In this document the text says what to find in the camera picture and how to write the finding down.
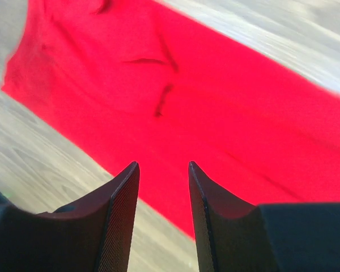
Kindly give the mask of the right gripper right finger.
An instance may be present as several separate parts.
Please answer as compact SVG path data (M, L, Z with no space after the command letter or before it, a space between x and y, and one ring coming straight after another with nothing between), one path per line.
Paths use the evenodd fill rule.
M340 202L252 205L189 164L200 271L340 271Z

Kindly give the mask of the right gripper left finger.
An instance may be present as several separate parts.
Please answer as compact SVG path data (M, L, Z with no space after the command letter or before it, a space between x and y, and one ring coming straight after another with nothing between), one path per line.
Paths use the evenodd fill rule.
M126 271L139 165L54 212L33 214L0 192L0 271Z

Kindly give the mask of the bright red t shirt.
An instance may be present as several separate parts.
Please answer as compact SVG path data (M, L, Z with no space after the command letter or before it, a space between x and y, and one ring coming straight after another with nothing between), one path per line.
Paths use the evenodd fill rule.
M156 1L29 1L2 89L193 236L188 164L254 205L340 202L340 97Z

